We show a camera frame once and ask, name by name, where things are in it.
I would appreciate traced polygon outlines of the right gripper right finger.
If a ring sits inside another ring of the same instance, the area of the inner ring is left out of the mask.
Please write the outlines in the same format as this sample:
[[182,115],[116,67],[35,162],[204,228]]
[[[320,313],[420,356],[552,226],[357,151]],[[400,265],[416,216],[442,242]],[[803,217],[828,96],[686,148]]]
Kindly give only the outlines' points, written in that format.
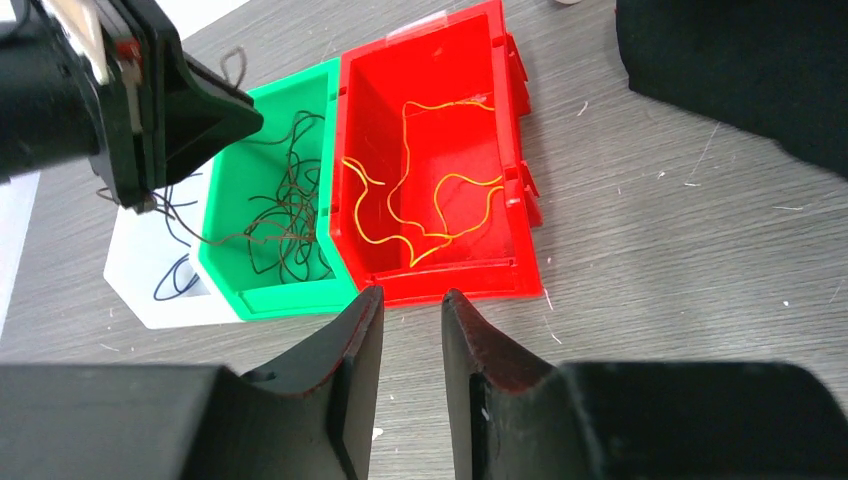
[[781,362],[552,365],[458,290],[442,302],[459,479],[843,479],[847,419]]

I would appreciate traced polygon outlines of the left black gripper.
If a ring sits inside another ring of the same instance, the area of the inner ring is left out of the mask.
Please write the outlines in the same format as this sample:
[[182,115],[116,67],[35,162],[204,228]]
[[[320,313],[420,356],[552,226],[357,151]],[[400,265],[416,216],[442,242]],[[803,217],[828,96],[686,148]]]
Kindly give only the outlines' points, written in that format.
[[154,46],[157,34],[175,28],[154,1],[42,1],[39,15],[68,55],[90,116],[97,142],[91,169],[104,196],[125,209],[155,210],[155,190],[184,180],[264,124],[244,91],[165,46],[164,129],[158,125]]

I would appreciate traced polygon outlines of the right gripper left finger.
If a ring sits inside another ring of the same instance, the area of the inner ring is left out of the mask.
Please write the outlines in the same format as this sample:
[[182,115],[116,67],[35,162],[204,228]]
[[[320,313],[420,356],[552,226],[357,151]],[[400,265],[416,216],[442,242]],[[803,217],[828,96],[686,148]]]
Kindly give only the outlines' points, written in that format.
[[364,479],[379,287],[244,374],[223,365],[1,369],[5,479]]

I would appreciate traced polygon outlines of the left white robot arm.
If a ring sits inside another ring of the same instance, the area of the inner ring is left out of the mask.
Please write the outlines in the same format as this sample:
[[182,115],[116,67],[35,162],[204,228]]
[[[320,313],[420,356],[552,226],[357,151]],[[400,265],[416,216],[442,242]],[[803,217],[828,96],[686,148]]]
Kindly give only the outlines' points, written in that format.
[[153,211],[263,125],[154,1],[16,1],[1,25],[1,179],[89,161],[117,205]]

